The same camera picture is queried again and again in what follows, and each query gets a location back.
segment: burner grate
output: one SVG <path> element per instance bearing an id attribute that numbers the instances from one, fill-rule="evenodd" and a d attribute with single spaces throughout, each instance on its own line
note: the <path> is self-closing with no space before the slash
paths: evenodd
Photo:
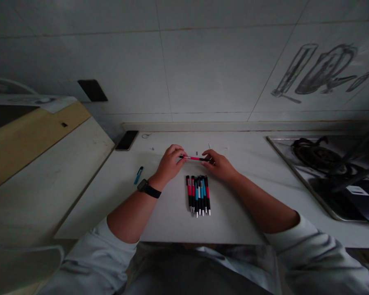
<path id="1" fill-rule="evenodd" d="M 292 144 L 292 152 L 306 166 L 328 174 L 333 167 L 342 161 L 342 157 L 325 147 L 321 147 L 319 144 L 322 141 L 328 143 L 326 136 L 315 143 L 306 138 L 300 138 Z M 355 164 L 345 163 L 339 167 L 335 174 L 347 177 L 363 170 L 362 167 Z"/>

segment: pen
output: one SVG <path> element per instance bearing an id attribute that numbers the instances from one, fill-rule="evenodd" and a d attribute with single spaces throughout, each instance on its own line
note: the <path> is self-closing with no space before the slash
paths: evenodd
<path id="1" fill-rule="evenodd" d="M 190 159 L 190 160 L 197 160 L 197 161 L 209 161 L 208 159 L 205 159 L 205 158 L 196 158 L 196 157 L 185 157 L 185 156 L 182 156 L 180 155 L 179 158 L 185 158 L 185 159 Z"/>
<path id="2" fill-rule="evenodd" d="M 202 211 L 202 216 L 204 216 L 204 207 L 205 207 L 205 199 L 204 199 L 204 183 L 202 181 L 202 176 L 200 177 L 200 191 L 201 191 L 201 211 Z"/>
<path id="3" fill-rule="evenodd" d="M 207 209 L 209 211 L 209 216 L 210 216 L 209 186 L 208 186 L 208 177 L 207 176 L 205 176 L 205 188 L 206 188 L 206 205 L 207 205 Z"/>
<path id="4" fill-rule="evenodd" d="M 196 192 L 194 188 L 194 176 L 191 177 L 191 205 L 192 212 L 195 213 L 195 203 L 196 203 Z"/>
<path id="5" fill-rule="evenodd" d="M 143 166 L 141 166 L 138 170 L 138 173 L 137 173 L 137 177 L 135 178 L 134 180 L 134 184 L 137 184 L 138 183 L 138 180 L 139 180 L 139 177 L 141 176 L 141 173 L 142 173 L 142 170 L 144 169 Z"/>
<path id="6" fill-rule="evenodd" d="M 195 203 L 195 209 L 196 209 L 196 216 L 198 218 L 198 182 L 196 179 L 196 203 Z"/>
<path id="7" fill-rule="evenodd" d="M 205 186 L 205 176 L 202 176 L 202 187 L 203 187 L 203 194 L 204 194 L 204 208 L 205 208 L 205 213 L 208 214 L 208 209 L 207 209 L 207 200 L 206 200 L 206 186 Z"/>
<path id="8" fill-rule="evenodd" d="M 190 186 L 190 176 L 186 176 L 186 183 L 187 183 L 187 195 L 189 197 L 189 207 L 190 207 L 190 212 L 193 209 L 193 206 L 191 205 L 191 186 Z"/>
<path id="9" fill-rule="evenodd" d="M 201 207 L 202 207 L 201 198 L 200 198 L 201 197 L 201 186 L 200 186 L 201 185 L 201 181 L 200 181 L 201 179 L 198 177 L 197 180 L 198 180 L 197 181 L 198 182 L 197 183 L 197 186 L 198 186 L 198 211 L 199 211 L 200 216 L 201 216 Z"/>

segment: countertop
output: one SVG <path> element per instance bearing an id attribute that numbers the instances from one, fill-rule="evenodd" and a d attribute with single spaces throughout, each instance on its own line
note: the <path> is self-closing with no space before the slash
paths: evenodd
<path id="1" fill-rule="evenodd" d="M 143 134 L 150 134 L 146 139 Z M 278 135 L 325 135 L 322 132 L 154 132 L 140 133 L 128 152 L 113 151 L 55 238 L 80 238 L 135 189 L 140 166 L 141 178 L 157 169 L 172 143 L 181 145 L 189 156 L 212 149 L 225 155 L 232 165 L 265 191 L 297 210 L 320 230 L 337 238 L 345 247 L 369 248 L 369 224 L 332 219 L 307 188 L 289 169 L 265 139 Z M 186 175 L 207 174 L 211 216 L 195 218 L 187 201 Z M 162 192 L 141 241 L 266 244 L 241 201 L 227 185 L 213 177 L 199 161 L 188 161 Z"/>

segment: pink pen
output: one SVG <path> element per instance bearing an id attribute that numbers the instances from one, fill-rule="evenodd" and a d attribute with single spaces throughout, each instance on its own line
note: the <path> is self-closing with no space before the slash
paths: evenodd
<path id="1" fill-rule="evenodd" d="M 190 159 L 190 160 L 197 160 L 197 161 L 209 161 L 209 159 L 205 159 L 205 158 L 196 158 L 196 157 L 185 157 L 180 155 L 179 158 L 185 158 L 185 159 Z"/>

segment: stainless steel stove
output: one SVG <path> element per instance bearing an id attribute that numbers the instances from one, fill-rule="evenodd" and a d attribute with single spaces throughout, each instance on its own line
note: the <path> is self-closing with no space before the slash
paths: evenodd
<path id="1" fill-rule="evenodd" d="M 267 140 L 334 219 L 369 221 L 369 132 Z"/>

